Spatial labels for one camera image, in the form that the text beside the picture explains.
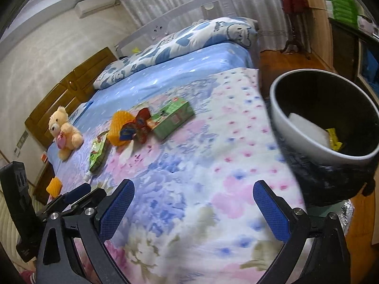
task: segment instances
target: teddy bear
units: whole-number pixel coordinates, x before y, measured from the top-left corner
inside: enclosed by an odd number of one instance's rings
[[[64,107],[59,107],[50,116],[49,130],[59,147],[59,158],[67,160],[73,150],[77,150],[84,142],[80,131],[69,122],[69,116]]]

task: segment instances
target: white sponge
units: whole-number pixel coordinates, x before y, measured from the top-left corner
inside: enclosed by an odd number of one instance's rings
[[[289,120],[306,136],[310,137],[317,143],[330,148],[329,134],[327,131],[296,113],[290,113]]]

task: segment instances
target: pillow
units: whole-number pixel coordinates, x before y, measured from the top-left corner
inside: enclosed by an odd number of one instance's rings
[[[187,27],[130,58],[109,64],[95,80],[94,89],[106,89],[147,67],[225,41],[233,41],[245,48],[256,46],[257,28],[256,20],[242,17],[217,18]]]

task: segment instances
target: air conditioner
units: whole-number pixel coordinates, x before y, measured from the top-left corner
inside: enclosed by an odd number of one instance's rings
[[[116,0],[84,0],[75,6],[75,12],[79,18],[83,18],[103,9],[107,9],[115,3]]]

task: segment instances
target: blue bed sheet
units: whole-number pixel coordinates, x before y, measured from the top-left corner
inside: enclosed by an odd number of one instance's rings
[[[238,67],[257,68],[257,65],[253,65],[246,49],[232,42],[215,44],[148,67],[96,92],[90,100],[93,103],[76,121],[75,127],[84,133],[109,120],[118,110],[129,110],[170,88]],[[61,161],[55,143],[49,147],[47,155],[57,172]]]

